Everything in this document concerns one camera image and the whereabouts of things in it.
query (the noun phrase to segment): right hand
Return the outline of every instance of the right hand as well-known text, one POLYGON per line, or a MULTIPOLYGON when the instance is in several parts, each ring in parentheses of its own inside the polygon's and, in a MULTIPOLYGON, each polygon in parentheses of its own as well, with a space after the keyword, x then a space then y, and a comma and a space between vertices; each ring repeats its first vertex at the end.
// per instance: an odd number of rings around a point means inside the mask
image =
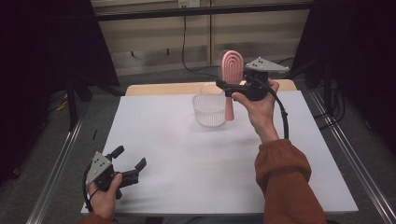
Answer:
POLYGON ((116 209, 116 192, 122 181, 122 174, 117 174, 111 181, 108 191, 98 190, 98 186, 92 182, 88 186, 91 195, 93 212, 102 218, 113 220, 116 209))
MULTIPOLYGON (((279 83, 268 78, 268 84, 274 92, 279 89, 279 83)), ((234 92, 232 97, 243 105, 248 112, 251 125, 259 135, 262 143, 279 139, 274 126, 275 98, 268 93, 264 99, 252 102, 240 92, 234 92)))

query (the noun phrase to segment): orange sleeve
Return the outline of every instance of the orange sleeve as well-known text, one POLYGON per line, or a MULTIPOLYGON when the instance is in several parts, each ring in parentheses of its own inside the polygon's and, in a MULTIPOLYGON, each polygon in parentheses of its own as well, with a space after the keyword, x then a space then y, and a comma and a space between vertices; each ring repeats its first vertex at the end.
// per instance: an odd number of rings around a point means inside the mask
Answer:
POLYGON ((265 197, 264 223, 326 223, 308 185, 311 167, 305 154, 288 139, 265 143, 259 150, 255 168, 265 197))
POLYGON ((77 224, 117 224, 117 221, 110 221, 108 219, 99 217, 95 213, 89 213, 86 217, 80 220, 77 224))

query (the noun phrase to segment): white tabletop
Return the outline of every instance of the white tabletop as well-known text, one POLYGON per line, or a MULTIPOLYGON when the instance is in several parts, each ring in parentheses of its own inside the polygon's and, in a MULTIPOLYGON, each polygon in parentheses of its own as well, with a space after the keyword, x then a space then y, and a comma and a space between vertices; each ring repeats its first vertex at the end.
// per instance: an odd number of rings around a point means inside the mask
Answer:
MULTIPOLYGON (((299 91, 282 91, 289 113, 290 140, 307 156, 309 182, 326 213, 355 212, 334 159, 299 91)), ((121 189, 116 212, 145 216, 250 215, 263 211, 264 199, 255 182, 254 160, 260 139, 244 107, 234 102, 235 120, 206 128, 194 119, 190 94, 125 96, 103 154, 123 145, 114 160, 124 172, 146 158, 139 183, 121 189)), ((283 136, 276 106, 275 125, 283 136)))

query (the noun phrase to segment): black curtain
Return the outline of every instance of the black curtain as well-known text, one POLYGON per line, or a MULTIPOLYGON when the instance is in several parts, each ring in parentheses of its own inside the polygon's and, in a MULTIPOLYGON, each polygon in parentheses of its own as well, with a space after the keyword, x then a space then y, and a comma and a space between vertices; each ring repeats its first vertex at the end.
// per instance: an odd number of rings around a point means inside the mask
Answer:
POLYGON ((316 87, 324 79, 327 62, 332 78, 394 153, 395 11, 392 0, 347 0, 345 5, 314 7, 292 66, 295 70, 319 59, 304 71, 307 87, 316 87))
POLYGON ((81 75, 119 85, 98 22, 80 16, 94 16, 90 0, 0 1, 1 180, 32 147, 50 96, 69 77, 83 87, 81 75))

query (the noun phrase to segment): left hand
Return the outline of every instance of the left hand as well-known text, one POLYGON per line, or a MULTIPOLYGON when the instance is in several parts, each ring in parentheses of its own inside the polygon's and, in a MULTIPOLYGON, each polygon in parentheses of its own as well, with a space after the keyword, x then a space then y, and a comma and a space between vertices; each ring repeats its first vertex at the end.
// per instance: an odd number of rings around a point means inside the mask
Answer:
POLYGON ((114 219, 114 212, 116 210, 116 192, 121 181, 122 174, 114 176, 108 191, 98 190, 98 187, 94 182, 88 186, 93 212, 97 216, 108 220, 114 219))

